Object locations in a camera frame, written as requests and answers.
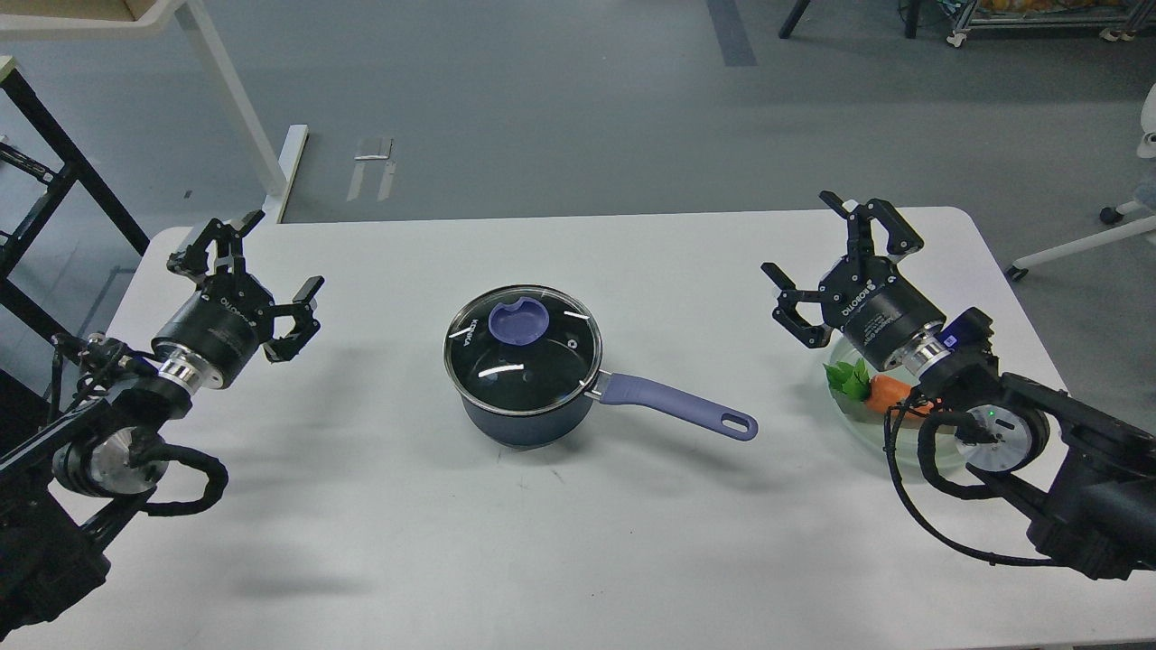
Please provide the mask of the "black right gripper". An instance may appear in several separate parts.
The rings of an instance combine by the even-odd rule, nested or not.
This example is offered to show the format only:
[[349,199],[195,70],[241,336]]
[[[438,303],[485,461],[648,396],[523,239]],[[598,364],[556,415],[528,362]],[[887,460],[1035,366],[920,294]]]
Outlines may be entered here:
[[[778,288],[772,318],[812,349],[825,348],[833,328],[839,330],[868,365],[891,370],[901,365],[902,349],[946,324],[944,313],[901,275],[897,265],[922,250],[925,241],[890,201],[843,201],[832,190],[821,190],[818,198],[846,222],[846,263],[833,265],[820,291],[801,291],[777,264],[759,264]],[[872,226],[887,232],[885,259],[870,259],[879,256]],[[823,304],[823,320],[806,322],[796,311],[800,303]]]

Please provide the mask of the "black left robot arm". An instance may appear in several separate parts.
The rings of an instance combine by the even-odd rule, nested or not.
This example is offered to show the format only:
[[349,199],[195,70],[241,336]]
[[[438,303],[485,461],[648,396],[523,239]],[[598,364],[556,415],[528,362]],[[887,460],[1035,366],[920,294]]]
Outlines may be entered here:
[[243,242],[261,219],[260,209],[212,217],[181,241],[166,267],[195,289],[149,350],[54,338],[55,357],[81,381],[69,406],[3,453],[3,634],[53,621],[101,588],[108,545],[136,515],[203,514],[223,497],[227,465],[168,443],[163,424],[184,418],[202,387],[231,386],[257,350],[286,362],[321,328],[323,276],[277,304],[249,272]]

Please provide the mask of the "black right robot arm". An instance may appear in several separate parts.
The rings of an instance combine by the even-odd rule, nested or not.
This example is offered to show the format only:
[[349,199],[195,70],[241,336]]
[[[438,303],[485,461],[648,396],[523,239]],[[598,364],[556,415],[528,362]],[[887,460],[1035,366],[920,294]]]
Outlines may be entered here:
[[1003,498],[1027,515],[1036,557],[948,547],[993,566],[1067,567],[1089,579],[1153,571],[1153,435],[1066,392],[1001,374],[992,320],[976,308],[946,320],[901,275],[924,242],[885,200],[821,199],[847,226],[847,248],[813,291],[773,263],[773,317],[809,348],[833,332],[859,353],[827,365],[827,385],[883,416],[883,451],[907,514],[929,522],[901,483],[901,423],[919,420],[917,460],[929,486],[956,498]]

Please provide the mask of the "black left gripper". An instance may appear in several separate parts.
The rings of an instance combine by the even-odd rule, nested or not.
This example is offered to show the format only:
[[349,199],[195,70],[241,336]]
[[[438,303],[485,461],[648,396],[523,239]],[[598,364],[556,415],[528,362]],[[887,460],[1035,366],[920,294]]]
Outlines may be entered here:
[[[208,219],[169,254],[168,271],[195,281],[197,291],[160,328],[151,349],[160,359],[198,357],[205,387],[231,386],[260,344],[269,362],[288,362],[321,330],[314,296],[323,276],[309,276],[289,303],[273,304],[272,293],[247,274],[243,241],[264,216],[255,209],[230,221]],[[281,317],[292,318],[292,328],[274,338],[273,322]]]

